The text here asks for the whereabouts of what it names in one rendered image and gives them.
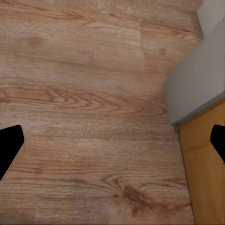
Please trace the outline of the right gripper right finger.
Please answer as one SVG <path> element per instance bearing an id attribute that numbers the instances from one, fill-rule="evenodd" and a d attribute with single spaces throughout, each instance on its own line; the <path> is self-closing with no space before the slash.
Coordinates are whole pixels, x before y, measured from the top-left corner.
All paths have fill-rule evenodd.
<path id="1" fill-rule="evenodd" d="M 220 157 L 225 162 L 225 127 L 221 125 L 214 125 L 211 136 L 210 142 L 220 155 Z"/>

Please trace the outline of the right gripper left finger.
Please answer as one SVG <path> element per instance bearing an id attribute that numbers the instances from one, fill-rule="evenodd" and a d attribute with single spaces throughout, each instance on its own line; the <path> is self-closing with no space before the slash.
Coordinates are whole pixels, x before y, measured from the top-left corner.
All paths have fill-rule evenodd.
<path id="1" fill-rule="evenodd" d="M 24 143 L 23 130 L 20 125 L 0 130 L 0 180 Z"/>

